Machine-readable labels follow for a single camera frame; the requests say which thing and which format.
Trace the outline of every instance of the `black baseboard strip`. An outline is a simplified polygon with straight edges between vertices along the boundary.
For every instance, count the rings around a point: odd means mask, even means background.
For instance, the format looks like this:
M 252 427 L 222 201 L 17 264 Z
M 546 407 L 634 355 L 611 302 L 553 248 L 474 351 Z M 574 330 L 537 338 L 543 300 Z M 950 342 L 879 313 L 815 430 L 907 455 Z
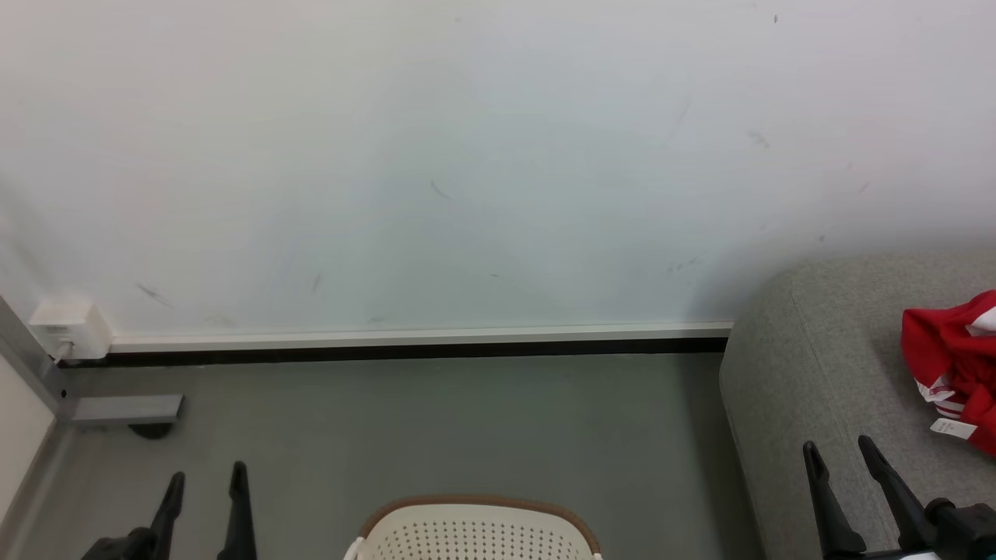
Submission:
M 295 348 L 284 350 L 219 350 L 108 354 L 100 360 L 67 360 L 63 369 L 207 366 L 211 364 L 275 364 L 342 360 L 409 360 L 414 358 L 493 358 L 501 356 L 570 356 L 584 354 L 689 354 L 723 352 L 725 338 L 519 342 Z

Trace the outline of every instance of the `white wall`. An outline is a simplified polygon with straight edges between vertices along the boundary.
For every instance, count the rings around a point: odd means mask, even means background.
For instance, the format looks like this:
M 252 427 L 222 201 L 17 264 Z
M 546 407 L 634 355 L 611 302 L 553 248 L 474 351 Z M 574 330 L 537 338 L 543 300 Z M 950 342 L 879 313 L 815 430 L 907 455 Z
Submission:
M 0 293 L 123 335 L 732 319 L 807 255 L 996 236 L 993 21 L 7 0 Z
M 0 522 L 54 418 L 0 357 Z

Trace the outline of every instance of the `gray carpet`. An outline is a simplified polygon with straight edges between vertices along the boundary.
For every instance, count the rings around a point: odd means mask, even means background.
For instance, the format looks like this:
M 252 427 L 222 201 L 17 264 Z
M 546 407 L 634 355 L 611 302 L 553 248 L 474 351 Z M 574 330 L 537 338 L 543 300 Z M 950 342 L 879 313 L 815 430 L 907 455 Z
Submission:
M 172 558 L 214 558 L 244 460 L 259 557 L 341 558 L 402 496 L 556 502 L 607 560 L 762 557 L 717 384 L 719 355 L 333 362 L 77 373 L 102 395 L 187 395 L 166 439 L 64 429 L 20 558 L 79 558 L 146 525 L 186 472 Z

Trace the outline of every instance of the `brown chair trim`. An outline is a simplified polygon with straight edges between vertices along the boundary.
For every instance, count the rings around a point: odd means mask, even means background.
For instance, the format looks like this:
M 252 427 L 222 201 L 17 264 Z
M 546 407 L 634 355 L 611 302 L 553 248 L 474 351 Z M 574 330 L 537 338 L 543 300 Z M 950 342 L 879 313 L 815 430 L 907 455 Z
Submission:
M 595 538 L 595 533 L 588 528 L 588 525 L 585 524 L 585 521 L 581 517 L 578 517 L 578 515 L 570 509 L 553 503 L 520 500 L 487 494 L 431 494 L 427 496 L 402 498 L 389 503 L 372 515 L 370 519 L 364 523 L 363 528 L 360 529 L 360 536 L 367 539 L 370 536 L 371 531 L 374 530 L 374 526 L 387 517 L 389 513 L 397 509 L 413 505 L 447 504 L 492 505 L 498 507 L 511 507 L 515 509 L 527 509 L 529 511 L 538 511 L 540 513 L 556 515 L 568 523 L 571 523 L 576 529 L 578 529 L 581 535 L 585 537 L 585 541 L 588 543 L 588 547 L 592 549 L 593 554 L 600 554 L 602 552 L 601 548 L 599 548 L 599 541 Z

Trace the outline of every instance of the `perforated chair back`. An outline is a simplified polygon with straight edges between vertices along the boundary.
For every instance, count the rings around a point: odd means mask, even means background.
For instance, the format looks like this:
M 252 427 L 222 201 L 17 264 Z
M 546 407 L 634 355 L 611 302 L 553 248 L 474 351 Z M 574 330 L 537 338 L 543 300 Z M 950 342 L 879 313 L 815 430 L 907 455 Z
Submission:
M 375 513 L 345 560 L 602 560 L 574 512 L 498 496 L 436 495 Z

